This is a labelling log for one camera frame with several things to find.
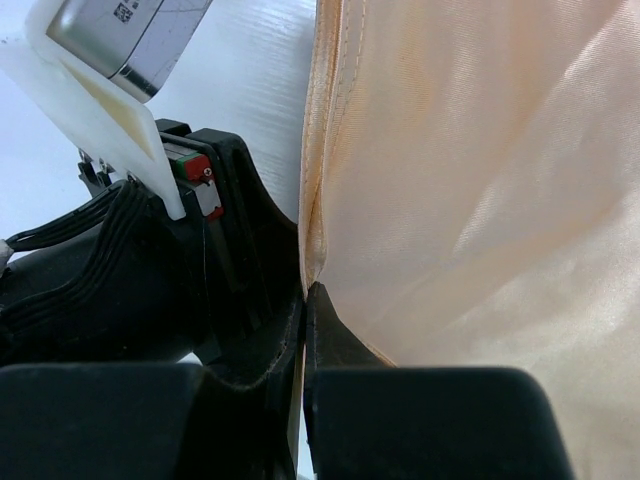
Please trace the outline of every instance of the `metallic device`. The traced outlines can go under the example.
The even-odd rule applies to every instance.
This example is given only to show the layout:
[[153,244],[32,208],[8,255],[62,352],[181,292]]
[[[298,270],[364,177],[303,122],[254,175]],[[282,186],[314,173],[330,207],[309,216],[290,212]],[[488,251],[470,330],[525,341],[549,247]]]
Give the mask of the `metallic device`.
[[137,100],[164,85],[211,0],[67,0],[47,34]]

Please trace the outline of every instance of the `white surface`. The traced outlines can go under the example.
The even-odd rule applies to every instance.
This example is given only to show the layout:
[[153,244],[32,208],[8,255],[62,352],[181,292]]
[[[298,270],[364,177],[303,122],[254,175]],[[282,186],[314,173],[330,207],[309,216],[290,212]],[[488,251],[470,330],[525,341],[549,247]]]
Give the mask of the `white surface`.
[[64,0],[0,0],[0,69],[96,161],[132,173],[164,201],[184,207],[153,116],[133,97],[47,36]]
[[[313,0],[214,0],[172,76],[156,118],[240,134],[278,205],[297,216]],[[74,145],[0,72],[0,237],[89,199]],[[299,471],[313,478],[301,425]]]

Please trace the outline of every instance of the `fabric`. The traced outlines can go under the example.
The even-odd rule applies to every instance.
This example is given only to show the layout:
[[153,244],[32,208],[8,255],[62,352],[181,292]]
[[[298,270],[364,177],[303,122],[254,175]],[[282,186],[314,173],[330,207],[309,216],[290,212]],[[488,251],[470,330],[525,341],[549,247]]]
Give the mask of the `fabric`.
[[399,365],[508,365],[640,477],[640,1],[320,0],[307,285]]

